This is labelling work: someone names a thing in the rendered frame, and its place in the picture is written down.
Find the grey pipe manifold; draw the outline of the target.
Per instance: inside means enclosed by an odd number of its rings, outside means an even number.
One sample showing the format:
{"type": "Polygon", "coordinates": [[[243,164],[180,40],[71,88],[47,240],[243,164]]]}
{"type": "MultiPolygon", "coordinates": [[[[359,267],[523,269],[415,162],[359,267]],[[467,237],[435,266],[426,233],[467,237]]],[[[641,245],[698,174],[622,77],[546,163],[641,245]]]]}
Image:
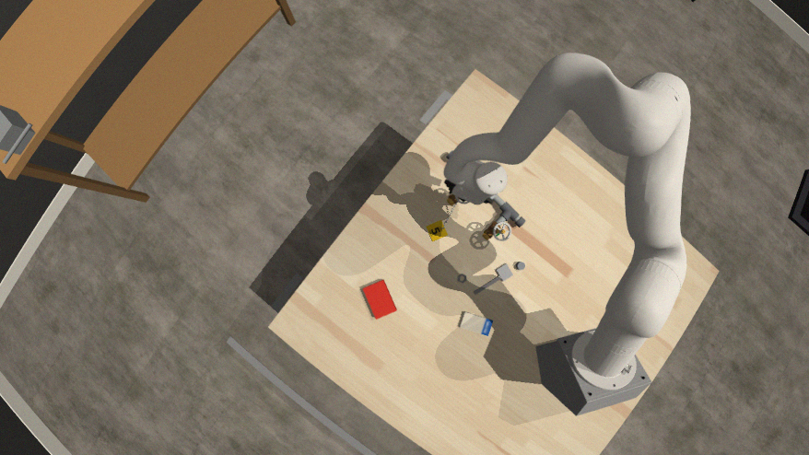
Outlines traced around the grey pipe manifold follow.
{"type": "MultiPolygon", "coordinates": [[[[450,195],[448,198],[449,198],[449,199],[447,200],[447,202],[448,202],[448,203],[449,203],[451,206],[453,206],[453,205],[456,203],[456,201],[457,201],[458,203],[460,203],[460,204],[469,204],[469,203],[470,203],[470,202],[461,202],[461,201],[458,199],[459,197],[457,197],[457,196],[455,196],[455,195],[453,195],[453,194],[452,194],[452,195],[450,195]]],[[[490,198],[492,198],[492,199],[494,200],[494,202],[495,202],[497,205],[499,205],[499,206],[500,206],[500,209],[501,209],[503,212],[500,214],[500,217],[499,217],[499,218],[498,218],[496,221],[493,221],[492,225],[491,225],[491,226],[490,226],[488,229],[486,229],[486,230],[484,231],[484,234],[483,234],[482,236],[483,236],[483,237],[484,237],[486,240],[491,239],[493,236],[495,237],[495,239],[500,240],[500,241],[507,240],[507,239],[510,237],[510,235],[511,235],[511,227],[510,227],[510,225],[509,225],[508,223],[506,223],[505,221],[508,221],[509,219],[511,219],[512,221],[515,221],[515,224],[516,224],[518,227],[521,227],[521,226],[522,226],[522,225],[525,223],[525,221],[526,221],[526,220],[525,220],[525,219],[524,219],[522,216],[520,216],[520,214],[518,214],[518,213],[517,213],[517,212],[516,212],[516,211],[515,211],[515,210],[514,210],[514,209],[513,209],[513,208],[512,208],[512,207],[511,207],[511,206],[510,206],[508,203],[507,203],[507,202],[504,202],[504,201],[503,201],[503,200],[502,200],[502,199],[501,199],[501,198],[500,198],[500,197],[499,197],[497,194],[496,194],[496,195],[494,195],[494,196],[491,196],[490,198]],[[496,224],[496,225],[495,225],[495,224],[496,224]],[[504,224],[504,225],[503,225],[503,227],[501,228],[500,226],[501,226],[502,224],[504,224]],[[508,227],[509,231],[504,230],[504,227],[505,227],[505,226],[507,226],[507,227],[508,227]],[[504,237],[504,233],[505,233],[505,231],[506,231],[506,232],[509,232],[509,234],[508,234],[508,236],[507,236],[506,238],[504,237]],[[498,233],[498,234],[497,234],[497,233],[498,233]],[[497,234],[497,235],[496,235],[496,234],[497,234]],[[499,239],[499,238],[498,238],[498,235],[499,235],[499,234],[502,234],[502,238],[503,238],[503,239],[499,239]]]]}

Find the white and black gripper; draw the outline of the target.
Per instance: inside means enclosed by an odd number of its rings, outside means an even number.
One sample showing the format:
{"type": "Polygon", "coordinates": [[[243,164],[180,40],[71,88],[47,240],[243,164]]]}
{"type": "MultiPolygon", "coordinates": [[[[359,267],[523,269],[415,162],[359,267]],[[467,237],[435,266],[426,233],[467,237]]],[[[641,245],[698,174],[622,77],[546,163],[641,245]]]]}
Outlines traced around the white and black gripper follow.
{"type": "Polygon", "coordinates": [[[482,200],[482,201],[479,201],[479,202],[472,201],[472,200],[468,199],[468,198],[467,198],[467,197],[464,195],[464,193],[463,193],[463,188],[462,188],[462,187],[460,187],[460,186],[458,186],[458,185],[456,185],[456,184],[454,184],[454,183],[452,183],[452,182],[450,182],[450,181],[448,181],[448,180],[445,180],[445,182],[444,182],[444,183],[445,183],[445,184],[446,184],[446,186],[449,188],[449,191],[450,191],[449,193],[452,193],[453,195],[455,195],[455,196],[457,196],[457,197],[459,197],[459,198],[461,198],[461,199],[464,199],[464,200],[465,200],[465,201],[467,201],[467,202],[470,202],[470,203],[472,203],[472,204],[477,204],[477,205],[482,204],[482,203],[485,203],[485,204],[487,204],[487,203],[489,203],[489,204],[493,204],[493,201],[494,201],[494,200],[493,200],[493,199],[491,199],[491,198],[489,198],[489,197],[488,197],[488,198],[486,198],[485,200],[482,200]]]}

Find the red flat block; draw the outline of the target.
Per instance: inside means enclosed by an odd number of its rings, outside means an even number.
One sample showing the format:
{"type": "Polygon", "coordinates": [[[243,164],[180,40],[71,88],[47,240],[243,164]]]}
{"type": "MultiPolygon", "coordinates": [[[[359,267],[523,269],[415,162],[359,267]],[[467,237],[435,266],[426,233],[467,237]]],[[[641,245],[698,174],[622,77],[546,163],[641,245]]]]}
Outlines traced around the red flat block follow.
{"type": "Polygon", "coordinates": [[[384,279],[363,290],[376,320],[397,311],[384,279]]]}

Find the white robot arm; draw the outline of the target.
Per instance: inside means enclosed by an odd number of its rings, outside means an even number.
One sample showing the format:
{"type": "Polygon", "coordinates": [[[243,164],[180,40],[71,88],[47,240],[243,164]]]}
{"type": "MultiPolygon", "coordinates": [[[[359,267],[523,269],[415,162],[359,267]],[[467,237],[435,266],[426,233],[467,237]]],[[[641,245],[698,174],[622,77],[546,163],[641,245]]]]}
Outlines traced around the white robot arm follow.
{"type": "Polygon", "coordinates": [[[628,156],[625,209],[633,257],[598,327],[580,336],[571,354],[586,382],[613,391],[634,378],[635,354],[667,321],[686,277],[680,229],[691,115],[686,83],[658,72],[627,87],[599,59],[562,53],[540,70],[501,130],[463,140],[443,174],[475,202],[501,193],[508,176],[496,162],[522,163],[569,110],[603,146],[628,156]]]}

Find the yellow square tag on metal chain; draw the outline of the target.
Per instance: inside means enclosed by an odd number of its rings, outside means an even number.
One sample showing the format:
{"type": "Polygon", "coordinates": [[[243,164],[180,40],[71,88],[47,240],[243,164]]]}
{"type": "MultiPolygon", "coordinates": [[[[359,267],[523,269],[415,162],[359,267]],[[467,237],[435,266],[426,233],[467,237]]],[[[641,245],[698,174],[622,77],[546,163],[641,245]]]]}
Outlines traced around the yellow square tag on metal chain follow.
{"type": "MultiPolygon", "coordinates": [[[[449,220],[449,218],[448,218],[448,220],[449,220]]],[[[446,220],[445,222],[447,223],[448,220],[446,220]]],[[[432,241],[435,241],[437,239],[441,239],[441,238],[448,235],[447,232],[446,232],[446,229],[445,229],[445,222],[444,222],[444,226],[443,226],[443,223],[442,223],[441,220],[427,226],[428,233],[429,233],[432,241]]]]}

